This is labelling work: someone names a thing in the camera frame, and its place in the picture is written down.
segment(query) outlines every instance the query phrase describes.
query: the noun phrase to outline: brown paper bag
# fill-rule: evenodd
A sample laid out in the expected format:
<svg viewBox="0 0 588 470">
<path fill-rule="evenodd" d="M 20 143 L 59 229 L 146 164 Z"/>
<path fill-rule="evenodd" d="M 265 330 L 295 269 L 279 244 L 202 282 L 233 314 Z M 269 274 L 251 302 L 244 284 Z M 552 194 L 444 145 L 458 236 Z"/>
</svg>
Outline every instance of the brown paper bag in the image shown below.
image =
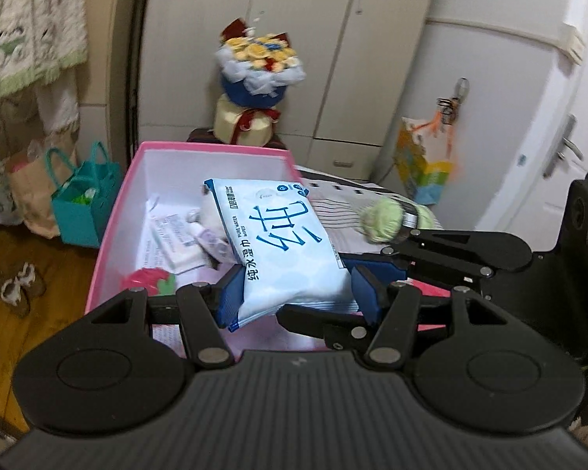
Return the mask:
<svg viewBox="0 0 588 470">
<path fill-rule="evenodd" d="M 59 134 L 55 143 L 57 148 L 69 157 L 72 164 L 77 164 L 72 133 L 65 131 Z M 25 163 L 23 168 L 14 171 L 15 166 L 23 163 Z M 69 179 L 72 171 L 57 155 L 53 156 L 52 164 L 54 173 L 60 183 Z M 51 196 L 56 187 L 45 171 L 45 154 L 28 163 L 26 150 L 22 150 L 7 159 L 5 169 L 9 175 L 13 199 L 24 218 L 24 224 L 33 233 L 47 239 L 57 237 L 60 232 L 54 219 L 51 204 Z"/>
</svg>

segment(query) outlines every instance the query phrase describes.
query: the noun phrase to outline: white door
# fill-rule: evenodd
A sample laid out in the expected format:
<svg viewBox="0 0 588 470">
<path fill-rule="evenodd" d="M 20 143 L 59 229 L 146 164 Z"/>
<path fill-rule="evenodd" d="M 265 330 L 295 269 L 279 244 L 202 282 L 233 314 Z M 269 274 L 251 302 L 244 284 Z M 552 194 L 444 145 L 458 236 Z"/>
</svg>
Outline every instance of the white door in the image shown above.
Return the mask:
<svg viewBox="0 0 588 470">
<path fill-rule="evenodd" d="M 430 0 L 355 0 L 316 137 L 381 145 Z"/>
<path fill-rule="evenodd" d="M 521 209 L 512 219 L 507 231 L 523 238 L 535 251 L 550 251 L 555 245 L 564 214 L 569 185 L 588 172 L 588 55 L 581 74 L 577 94 L 572 104 L 577 125 L 570 140 L 584 155 L 580 161 L 564 147 L 564 160 L 559 160 L 548 179 L 540 179 Z"/>
<path fill-rule="evenodd" d="M 250 0 L 148 0 L 139 94 L 140 141 L 185 141 L 211 127 L 222 93 L 220 32 L 246 18 Z"/>
<path fill-rule="evenodd" d="M 307 78 L 279 103 L 279 134 L 312 136 L 349 0 L 252 0 L 258 35 L 287 32 Z"/>
</svg>

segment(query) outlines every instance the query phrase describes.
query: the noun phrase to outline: gray ribbed surface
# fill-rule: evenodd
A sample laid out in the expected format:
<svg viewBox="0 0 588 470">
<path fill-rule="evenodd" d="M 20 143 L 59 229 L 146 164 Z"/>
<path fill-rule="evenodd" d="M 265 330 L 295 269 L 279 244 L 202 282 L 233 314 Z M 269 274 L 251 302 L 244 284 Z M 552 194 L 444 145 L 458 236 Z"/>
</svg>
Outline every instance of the gray ribbed surface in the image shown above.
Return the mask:
<svg viewBox="0 0 588 470">
<path fill-rule="evenodd" d="M 564 430 L 489 439 L 447 425 L 400 376 L 346 352 L 246 352 L 198 375 L 166 415 L 105 439 L 33 431 L 0 458 L 8 470 L 585 470 Z"/>
</svg>

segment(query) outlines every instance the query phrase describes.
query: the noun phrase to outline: white and blue wipes packet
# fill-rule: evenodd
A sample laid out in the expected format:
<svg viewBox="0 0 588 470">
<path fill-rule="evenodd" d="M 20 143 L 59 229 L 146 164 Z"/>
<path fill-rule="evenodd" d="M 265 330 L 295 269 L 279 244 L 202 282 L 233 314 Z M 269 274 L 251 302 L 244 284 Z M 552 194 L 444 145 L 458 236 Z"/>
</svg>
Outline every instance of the white and blue wipes packet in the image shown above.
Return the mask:
<svg viewBox="0 0 588 470">
<path fill-rule="evenodd" d="M 212 179 L 205 185 L 245 266 L 237 317 L 227 306 L 221 309 L 230 313 L 230 324 L 225 321 L 230 331 L 273 315 L 284 304 L 336 313 L 359 310 L 350 273 L 307 199 L 307 189 L 272 180 Z M 221 302 L 235 303 L 235 295 L 224 297 Z"/>
</svg>

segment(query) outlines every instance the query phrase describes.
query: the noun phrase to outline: wooden floor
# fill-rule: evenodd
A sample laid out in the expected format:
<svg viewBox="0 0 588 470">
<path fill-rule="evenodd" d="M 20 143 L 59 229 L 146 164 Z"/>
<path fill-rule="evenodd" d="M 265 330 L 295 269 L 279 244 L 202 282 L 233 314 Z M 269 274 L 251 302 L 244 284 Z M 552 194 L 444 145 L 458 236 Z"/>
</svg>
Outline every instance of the wooden floor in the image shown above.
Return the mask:
<svg viewBox="0 0 588 470">
<path fill-rule="evenodd" d="M 46 240 L 23 225 L 0 226 L 0 268 L 17 260 L 35 264 L 47 291 L 31 302 L 23 320 L 0 301 L 0 428 L 14 435 L 28 427 L 11 390 L 13 369 L 21 356 L 83 315 L 96 251 Z"/>
</svg>

